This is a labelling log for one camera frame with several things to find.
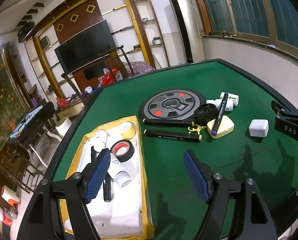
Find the yellow tape roll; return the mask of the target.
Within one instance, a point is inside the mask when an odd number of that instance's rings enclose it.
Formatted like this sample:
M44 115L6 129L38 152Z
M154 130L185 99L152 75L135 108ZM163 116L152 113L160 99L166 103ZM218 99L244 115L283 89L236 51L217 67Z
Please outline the yellow tape roll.
M124 122L119 126L119 133L124 140L131 140L135 137L136 131L131 122Z

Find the black pen upper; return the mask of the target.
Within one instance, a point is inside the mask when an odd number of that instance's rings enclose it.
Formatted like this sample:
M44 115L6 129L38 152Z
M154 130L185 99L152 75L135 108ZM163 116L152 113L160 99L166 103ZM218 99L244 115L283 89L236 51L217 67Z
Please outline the black pen upper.
M142 120L142 123L149 126L157 127L190 127L191 121L186 120L166 120L166 119L146 119Z

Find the white PVC pipe fitting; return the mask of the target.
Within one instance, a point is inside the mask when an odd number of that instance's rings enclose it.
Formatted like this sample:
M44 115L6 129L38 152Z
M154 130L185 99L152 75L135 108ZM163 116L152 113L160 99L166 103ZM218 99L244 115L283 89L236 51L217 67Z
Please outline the white PVC pipe fitting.
M95 134L94 149L101 152L107 146L108 133L102 129ZM127 171L124 170L122 164L117 157L110 152L110 164L108 168L110 177L120 186L126 187L131 182L132 178Z

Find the dark side table with items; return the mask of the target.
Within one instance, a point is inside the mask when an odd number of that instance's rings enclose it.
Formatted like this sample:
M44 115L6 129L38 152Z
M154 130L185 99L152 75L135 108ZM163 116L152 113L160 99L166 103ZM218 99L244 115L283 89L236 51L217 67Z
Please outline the dark side table with items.
M30 145L33 145L33 141L55 113L52 102L35 107L16 125L7 140L7 145L12 145L17 150L30 150Z

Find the black curved strip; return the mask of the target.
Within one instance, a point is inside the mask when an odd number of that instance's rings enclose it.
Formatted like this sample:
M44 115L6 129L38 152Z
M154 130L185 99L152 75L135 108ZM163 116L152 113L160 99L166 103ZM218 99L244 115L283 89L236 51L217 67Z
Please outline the black curved strip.
M91 147L91 161L93 162L96 158L97 155L100 152L94 149L94 146ZM112 201L112 192L111 192L111 178L109 173L106 173L105 180L103 181L102 184L103 188L103 200L105 202L111 202Z

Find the white power adapter plug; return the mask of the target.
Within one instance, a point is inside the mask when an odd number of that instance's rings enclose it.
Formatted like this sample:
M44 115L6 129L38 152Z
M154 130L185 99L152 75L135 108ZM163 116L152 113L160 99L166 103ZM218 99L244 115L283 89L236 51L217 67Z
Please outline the white power adapter plug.
M264 138L269 131L269 121L266 119L253 119L248 130L251 137Z

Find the white plastic stool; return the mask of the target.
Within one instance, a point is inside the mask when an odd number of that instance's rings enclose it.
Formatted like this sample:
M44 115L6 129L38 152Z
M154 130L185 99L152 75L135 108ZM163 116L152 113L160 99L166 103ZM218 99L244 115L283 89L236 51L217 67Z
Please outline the white plastic stool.
M46 132L46 134L52 138L57 139L58 141L62 141L62 139L64 138L64 136L66 135L67 131L69 130L70 126L72 125L72 122L69 118L65 117L60 119L57 123L56 123L56 131L58 134L54 134L51 133L46 126L43 126L42 129Z

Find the black flat television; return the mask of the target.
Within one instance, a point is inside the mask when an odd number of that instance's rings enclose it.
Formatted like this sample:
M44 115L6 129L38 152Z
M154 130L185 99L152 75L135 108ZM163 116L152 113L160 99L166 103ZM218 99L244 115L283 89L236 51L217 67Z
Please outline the black flat television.
M63 42L54 51L65 74L99 59L99 55L115 48L106 20L98 22Z

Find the purple floral cushion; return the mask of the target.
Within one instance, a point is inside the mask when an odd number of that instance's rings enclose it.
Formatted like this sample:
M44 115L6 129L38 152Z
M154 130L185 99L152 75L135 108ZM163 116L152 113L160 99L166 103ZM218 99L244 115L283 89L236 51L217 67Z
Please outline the purple floral cushion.
M128 76L133 76L131 69L129 68L129 65L127 62L124 62L124 66L127 70ZM152 72L155 70L152 66L150 66L149 64L147 64L144 61L131 62L131 67L132 67L135 75L140 75L140 74Z

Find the black drawstring pouch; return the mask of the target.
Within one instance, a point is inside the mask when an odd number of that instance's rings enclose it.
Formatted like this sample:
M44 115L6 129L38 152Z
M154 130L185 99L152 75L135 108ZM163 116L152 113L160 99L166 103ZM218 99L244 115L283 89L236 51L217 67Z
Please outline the black drawstring pouch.
M199 126L206 126L208 122L218 117L218 109L212 103L200 105L192 116L192 124Z

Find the red plastic bag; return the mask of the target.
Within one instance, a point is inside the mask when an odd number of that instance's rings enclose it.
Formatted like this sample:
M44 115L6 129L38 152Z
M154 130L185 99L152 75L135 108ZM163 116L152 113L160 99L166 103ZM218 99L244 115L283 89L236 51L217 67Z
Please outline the red plastic bag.
M111 73L110 70L108 70L107 68L104 69L105 75L102 77L101 81L99 82L100 87L103 87L115 82L114 79L116 78L117 70L113 69L112 72L113 73Z

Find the black table edge rim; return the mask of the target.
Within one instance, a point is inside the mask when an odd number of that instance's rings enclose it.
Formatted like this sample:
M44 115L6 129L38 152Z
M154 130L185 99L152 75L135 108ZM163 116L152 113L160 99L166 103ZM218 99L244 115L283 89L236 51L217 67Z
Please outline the black table edge rim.
M240 100L229 113L233 132L220 139L213 139L207 131L203 131L200 143L142 137L155 239L193 239L206 212L207 206L198 198L184 167L186 150L193 150L201 162L227 179L255 180L278 233L283 233L297 217L298 142L274 129L271 101L281 94L220 59L156 70L97 92L73 123L69 138L57 148L47 178L66 177L85 134L107 122L137 115L147 98L170 88L195 90L207 99L228 92ZM269 121L266 137L250 136L248 128L253 119Z

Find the white wall shelving unit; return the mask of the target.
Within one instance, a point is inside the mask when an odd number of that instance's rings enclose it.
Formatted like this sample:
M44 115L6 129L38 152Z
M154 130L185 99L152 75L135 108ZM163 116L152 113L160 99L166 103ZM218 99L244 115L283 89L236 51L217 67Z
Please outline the white wall shelving unit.
M164 38L151 0L96 0L115 44L124 46L131 62L155 69L170 65Z

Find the white foam tray yellow tape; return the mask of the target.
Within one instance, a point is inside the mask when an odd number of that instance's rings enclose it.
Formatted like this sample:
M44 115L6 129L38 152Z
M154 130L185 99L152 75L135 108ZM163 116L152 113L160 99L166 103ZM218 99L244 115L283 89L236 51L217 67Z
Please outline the white foam tray yellow tape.
M140 125L128 116L85 134L67 172L81 172L101 150L110 164L97 196L87 204L101 239L150 239L154 236Z

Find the black electrical tape roll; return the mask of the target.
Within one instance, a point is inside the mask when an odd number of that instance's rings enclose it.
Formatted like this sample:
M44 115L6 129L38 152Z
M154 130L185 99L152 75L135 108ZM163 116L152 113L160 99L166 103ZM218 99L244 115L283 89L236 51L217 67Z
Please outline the black electrical tape roll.
M135 149L131 141L120 140L111 147L110 152L114 154L121 163L124 163L133 157Z

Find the white PVC pipe green label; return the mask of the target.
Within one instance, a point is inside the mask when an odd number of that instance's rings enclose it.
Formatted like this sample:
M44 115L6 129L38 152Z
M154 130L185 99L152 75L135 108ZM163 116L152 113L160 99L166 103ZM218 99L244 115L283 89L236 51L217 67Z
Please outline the white PVC pipe green label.
M221 92L219 99L207 100L206 103L211 103L215 105L218 110L220 110L224 95L225 95L225 92ZM225 111L231 112L234 109L234 107L236 107L238 104L239 104L239 96L236 94L228 93Z

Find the grey black weight plate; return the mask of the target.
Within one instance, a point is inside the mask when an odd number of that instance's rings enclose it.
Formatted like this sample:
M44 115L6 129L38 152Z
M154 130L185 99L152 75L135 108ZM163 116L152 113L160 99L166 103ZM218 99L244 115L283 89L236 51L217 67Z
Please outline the grey black weight plate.
M138 109L142 119L189 120L206 103L204 95L191 89L171 88L147 98Z

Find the dark wooden chair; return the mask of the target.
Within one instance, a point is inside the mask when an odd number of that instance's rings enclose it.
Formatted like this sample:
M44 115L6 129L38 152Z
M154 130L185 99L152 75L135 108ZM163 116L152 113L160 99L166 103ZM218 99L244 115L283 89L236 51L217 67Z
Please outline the dark wooden chair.
M116 68L121 73L123 79L127 79L129 77L128 72L127 72L127 69L125 68L125 65L122 63L122 61L118 57L118 54L117 54L118 50L120 50L122 52L122 55L125 57L127 65L129 66L129 69L131 71L131 75L134 76L133 68L131 66L131 63L130 63L125 51L124 51L123 45L120 47L115 47L115 48L106 50L103 53L98 54L93 61L90 61L89 63L87 63L81 67L78 67L78 69L89 67L91 64L93 64L97 61L100 61L100 59L102 59L102 61L105 63L105 66L109 69L109 72L110 72L111 76L113 77L114 82L116 82L117 79L113 73L113 68ZM74 83L71 81L71 79L68 77L68 75L66 73L63 73L63 74L61 74L61 77L71 86L71 88L74 90L74 92L76 93L78 98L81 100L82 104L85 106L87 104L88 100L86 100L82 97L82 94L79 92L78 88L74 85Z

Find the brown TV cabinet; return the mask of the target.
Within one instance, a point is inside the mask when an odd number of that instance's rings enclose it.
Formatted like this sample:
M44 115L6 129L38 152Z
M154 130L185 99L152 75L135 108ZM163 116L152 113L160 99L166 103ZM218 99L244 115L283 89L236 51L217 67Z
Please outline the brown TV cabinet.
M89 67L80 68L74 71L72 73L73 78L80 91L83 92L88 86L96 88L99 84L99 77L105 75L103 71L105 68L107 68L105 63L100 59L100 61L91 64Z

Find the black purple-capped marker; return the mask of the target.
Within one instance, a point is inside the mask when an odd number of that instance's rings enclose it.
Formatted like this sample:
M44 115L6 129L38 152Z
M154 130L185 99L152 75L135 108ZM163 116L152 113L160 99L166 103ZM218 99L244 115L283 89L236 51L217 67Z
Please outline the black purple-capped marker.
M217 135L218 128L219 128L220 123L222 121L222 117L223 117L225 109L226 109L226 104L227 104L227 101L228 101L228 97L229 97L228 93L225 93L223 95L223 98L222 98L222 101L221 101L221 104L220 104L220 109L218 111L218 116L215 119L215 122L214 122L212 130L211 130L211 135L214 136L214 137Z

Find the window with metal grille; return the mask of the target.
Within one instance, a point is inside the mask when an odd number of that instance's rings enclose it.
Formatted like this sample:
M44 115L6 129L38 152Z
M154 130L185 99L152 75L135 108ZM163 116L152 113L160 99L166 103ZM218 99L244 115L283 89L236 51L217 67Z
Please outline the window with metal grille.
M204 34L267 44L298 58L298 12L289 0L195 0Z

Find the black pen gold tip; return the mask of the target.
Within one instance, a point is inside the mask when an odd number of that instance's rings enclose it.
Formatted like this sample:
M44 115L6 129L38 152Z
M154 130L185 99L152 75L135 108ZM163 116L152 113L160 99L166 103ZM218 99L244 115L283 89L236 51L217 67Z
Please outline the black pen gold tip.
M174 139L174 140L182 140L188 142L201 142L202 136L199 134L191 134L191 133L180 133L180 132L169 132L169 131L160 131L160 130L152 130L146 129L144 130L144 135L153 138L164 138L164 139Z

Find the cream rounded triangular box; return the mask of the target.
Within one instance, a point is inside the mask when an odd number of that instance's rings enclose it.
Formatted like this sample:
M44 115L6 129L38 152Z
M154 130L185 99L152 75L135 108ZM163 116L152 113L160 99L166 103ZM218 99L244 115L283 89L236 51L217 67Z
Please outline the cream rounded triangular box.
M215 123L215 119L209 121L207 123L207 130L208 130L208 133L210 134L210 136L213 138L213 139L218 139L220 137L223 137L229 133L231 133L233 130L234 130L234 123L233 121L226 115L224 115L222 117L222 120L220 122L220 125L218 127L218 130L217 130L217 134L216 135L212 135L211 133L211 130L214 126L214 123Z

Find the silver tower air conditioner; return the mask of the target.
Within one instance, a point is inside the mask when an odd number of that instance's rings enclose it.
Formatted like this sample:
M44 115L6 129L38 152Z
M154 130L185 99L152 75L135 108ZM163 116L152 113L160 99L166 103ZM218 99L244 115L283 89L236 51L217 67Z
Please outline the silver tower air conditioner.
M187 63L204 60L202 35L191 0L169 0L180 31Z

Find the gold keychain clasp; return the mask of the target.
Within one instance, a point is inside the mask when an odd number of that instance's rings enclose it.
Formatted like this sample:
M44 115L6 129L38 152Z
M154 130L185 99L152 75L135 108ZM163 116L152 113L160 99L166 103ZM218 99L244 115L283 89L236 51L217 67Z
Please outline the gold keychain clasp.
M205 129L206 126L201 126L199 124L196 124L194 122L191 123L191 125L188 127L188 133L197 133L200 134L201 130Z

